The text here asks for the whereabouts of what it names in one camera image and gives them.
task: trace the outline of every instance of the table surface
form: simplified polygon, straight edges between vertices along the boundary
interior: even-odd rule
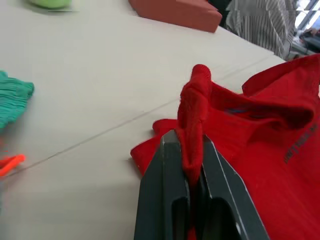
[[[130,149],[153,121],[176,117],[192,67],[241,92],[283,62],[223,28],[138,17],[125,0],[64,13],[2,1],[0,26],[0,68],[35,84],[26,113],[2,133],[3,152],[27,160],[2,183],[1,240],[133,239],[141,176]]]

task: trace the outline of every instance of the red cloth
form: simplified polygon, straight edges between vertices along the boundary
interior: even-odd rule
[[[210,78],[207,67],[196,65],[181,92],[178,120],[156,121],[156,136],[132,149],[141,173],[163,134],[175,129],[183,170],[194,186],[206,134],[242,177],[272,240],[318,240],[320,55],[254,75],[243,95]]]

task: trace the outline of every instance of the person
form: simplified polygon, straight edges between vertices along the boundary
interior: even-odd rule
[[[294,38],[297,0],[232,0],[225,28],[286,59]]]
[[[299,38],[303,39],[303,38],[314,37],[318,35],[320,35],[320,29],[316,29],[312,27],[312,28],[306,29],[302,34],[300,34]]]

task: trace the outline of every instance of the green object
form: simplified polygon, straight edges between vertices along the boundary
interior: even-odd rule
[[[4,71],[0,71],[0,130],[25,112],[34,90],[32,82],[8,77]]]
[[[71,0],[29,0],[31,3],[47,9],[58,9],[68,6]]]

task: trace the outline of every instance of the orange object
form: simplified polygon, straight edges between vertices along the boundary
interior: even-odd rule
[[[12,157],[5,157],[0,160],[0,177],[7,175],[12,169],[16,168],[26,159],[25,155],[19,154]]]
[[[205,0],[128,0],[140,17],[214,33],[222,19]]]

